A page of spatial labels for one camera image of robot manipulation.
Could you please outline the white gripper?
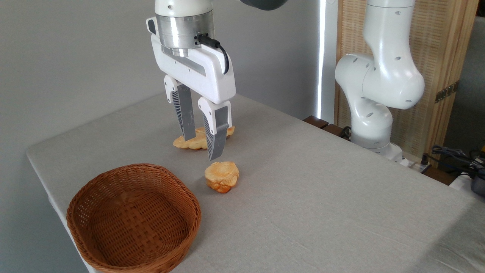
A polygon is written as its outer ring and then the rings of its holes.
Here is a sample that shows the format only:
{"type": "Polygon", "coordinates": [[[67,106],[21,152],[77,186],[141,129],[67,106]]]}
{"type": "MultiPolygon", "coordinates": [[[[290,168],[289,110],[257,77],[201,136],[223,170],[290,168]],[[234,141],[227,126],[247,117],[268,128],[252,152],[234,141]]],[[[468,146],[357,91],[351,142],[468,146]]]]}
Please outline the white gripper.
{"type": "Polygon", "coordinates": [[[187,56],[175,56],[161,45],[156,17],[147,19],[156,63],[164,77],[165,93],[173,104],[184,140],[196,137],[192,92],[203,96],[198,100],[203,113],[208,157],[212,161],[224,151],[227,131],[232,126],[230,100],[236,94],[232,65],[227,74],[223,52],[208,45],[189,49],[187,56]]]}

